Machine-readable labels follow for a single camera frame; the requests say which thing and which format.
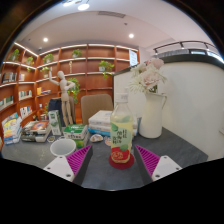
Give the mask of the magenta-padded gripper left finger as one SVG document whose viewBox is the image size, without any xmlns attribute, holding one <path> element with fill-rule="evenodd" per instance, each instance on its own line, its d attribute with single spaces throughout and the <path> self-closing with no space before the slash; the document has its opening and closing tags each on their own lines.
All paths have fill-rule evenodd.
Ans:
<svg viewBox="0 0 224 224">
<path fill-rule="evenodd" d="M 56 157 L 44 170 L 77 185 L 81 185 L 92 155 L 92 146 L 88 145 L 68 156 Z"/>
</svg>

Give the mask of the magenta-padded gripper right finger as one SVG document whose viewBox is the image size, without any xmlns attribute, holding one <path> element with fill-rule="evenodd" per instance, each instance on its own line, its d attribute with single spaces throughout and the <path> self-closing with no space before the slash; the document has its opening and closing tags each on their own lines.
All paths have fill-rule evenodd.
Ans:
<svg viewBox="0 0 224 224">
<path fill-rule="evenodd" d="M 169 156 L 158 156 L 139 145 L 134 147 L 134 156 L 145 185 L 181 170 Z"/>
</svg>

